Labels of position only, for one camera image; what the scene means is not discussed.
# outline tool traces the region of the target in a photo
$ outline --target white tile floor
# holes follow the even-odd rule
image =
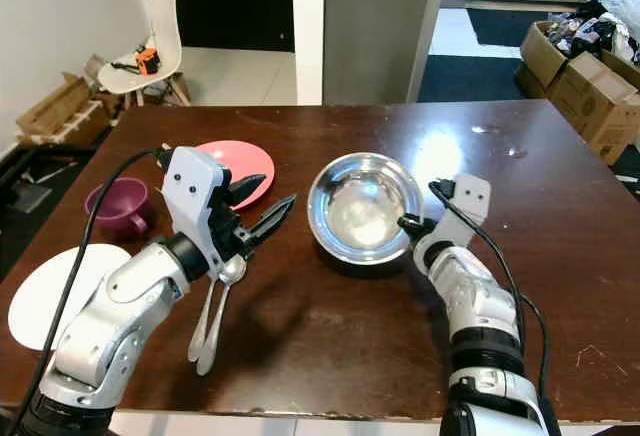
[[[194,105],[296,104],[293,53],[185,47],[180,71]]]
[[[464,9],[440,10],[429,53],[520,57],[517,47],[478,44]],[[194,104],[296,104],[295,57],[292,53],[184,48],[181,71],[185,73]],[[607,427],[562,425],[562,432],[564,436],[591,436]],[[439,425],[118,411],[111,429],[121,436],[437,436]]]

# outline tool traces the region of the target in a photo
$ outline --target chair leg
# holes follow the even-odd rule
[[[176,93],[176,96],[178,96],[178,99],[183,106],[191,106],[191,101],[189,101],[189,98],[185,96],[180,87],[176,84],[173,76],[169,76],[169,85],[171,86],[173,92]]]
[[[142,95],[142,90],[136,89],[136,102],[139,107],[144,106],[144,96]]]

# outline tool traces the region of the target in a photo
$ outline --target purple mug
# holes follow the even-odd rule
[[[87,214],[95,205],[101,188],[98,186],[91,191],[84,201]],[[96,224],[117,237],[140,236],[149,229],[151,214],[147,186],[137,178],[118,178],[102,200]]]

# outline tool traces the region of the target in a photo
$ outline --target mug handle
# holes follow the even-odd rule
[[[147,224],[147,222],[137,214],[132,214],[131,216],[129,216],[129,219],[133,223],[133,226],[138,234],[146,233],[149,229],[149,225]]]

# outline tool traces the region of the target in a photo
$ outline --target pink plate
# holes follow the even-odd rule
[[[264,174],[265,179],[258,189],[233,209],[244,208],[267,192],[273,183],[275,167],[271,156],[262,148],[245,141],[211,141],[197,147],[224,164],[231,170],[231,182],[238,181],[252,174]]]

